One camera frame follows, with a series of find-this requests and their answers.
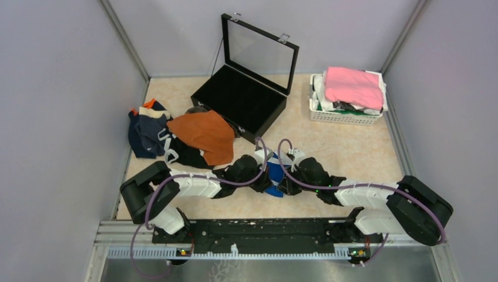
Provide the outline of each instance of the green cloth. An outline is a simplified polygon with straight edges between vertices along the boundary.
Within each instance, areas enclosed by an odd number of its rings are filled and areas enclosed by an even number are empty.
[[[317,110],[320,111],[320,112],[323,112],[322,105],[320,104],[320,101],[318,101]],[[351,114],[357,115],[357,116],[378,116],[378,115],[369,115],[367,113],[351,112],[351,111],[348,111],[348,110],[328,110],[327,112],[330,112],[330,113],[341,113],[343,115],[346,114],[346,113],[351,113]]]

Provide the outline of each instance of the robotic arm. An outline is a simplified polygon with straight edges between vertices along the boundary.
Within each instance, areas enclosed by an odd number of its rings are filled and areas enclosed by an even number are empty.
[[[274,153],[269,149],[266,150],[266,161],[268,161]],[[263,168],[264,155],[263,149],[257,148],[254,156],[244,155],[231,166],[208,173],[196,173],[196,177],[189,172],[170,169],[165,162],[156,162],[123,183],[120,191],[133,223],[142,224],[147,205],[154,192],[150,184],[158,185],[170,176],[185,174],[190,176],[178,177],[167,182],[150,211],[152,224],[182,240],[189,233],[189,221],[180,209],[170,205],[171,200],[181,196],[204,196],[211,199],[228,197],[239,186],[222,183],[219,180],[241,183],[255,178]],[[359,213],[355,213],[356,217],[353,220],[354,226],[366,236],[377,233],[408,234],[414,240],[428,246],[438,242],[441,233],[434,220],[427,212],[400,194],[373,187],[371,186],[373,183],[355,187],[356,183],[346,177],[330,176],[314,157],[307,157],[299,149],[291,149],[287,154],[279,152],[279,156],[288,164],[287,172],[302,183],[329,187],[353,186],[341,190],[315,190],[299,185],[284,174],[277,185],[277,189],[284,194],[293,196],[303,191],[313,192],[326,204],[362,207]],[[422,202],[436,215],[442,226],[446,225],[453,213],[453,208],[448,202],[413,176],[405,176],[397,183],[383,185],[401,189]],[[255,182],[249,185],[260,193],[271,186],[275,186],[275,183],[270,179],[268,167]]]

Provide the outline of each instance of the black box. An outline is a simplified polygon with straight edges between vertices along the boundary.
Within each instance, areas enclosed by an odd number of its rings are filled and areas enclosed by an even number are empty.
[[[227,14],[221,26],[225,64],[191,99],[254,143],[285,109],[299,47]]]

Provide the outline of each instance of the gray floor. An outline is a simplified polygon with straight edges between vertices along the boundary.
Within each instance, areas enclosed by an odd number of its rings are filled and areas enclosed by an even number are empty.
[[[166,269],[164,260],[138,260],[137,266],[149,275]],[[102,281],[151,281],[139,276],[129,259],[108,259]],[[387,247],[365,268],[350,267],[340,261],[305,260],[190,260],[173,267],[171,274],[154,281],[440,281],[429,247]]]

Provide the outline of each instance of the white wall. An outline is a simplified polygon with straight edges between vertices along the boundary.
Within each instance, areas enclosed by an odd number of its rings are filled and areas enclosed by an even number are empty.
[[[0,4],[1,281],[81,281],[144,81],[96,0]]]
[[[466,281],[497,281],[498,2],[432,1],[387,75],[418,176],[455,208]]]
[[[301,47],[296,72],[380,70],[417,0],[110,0],[150,76],[207,75],[223,13]]]

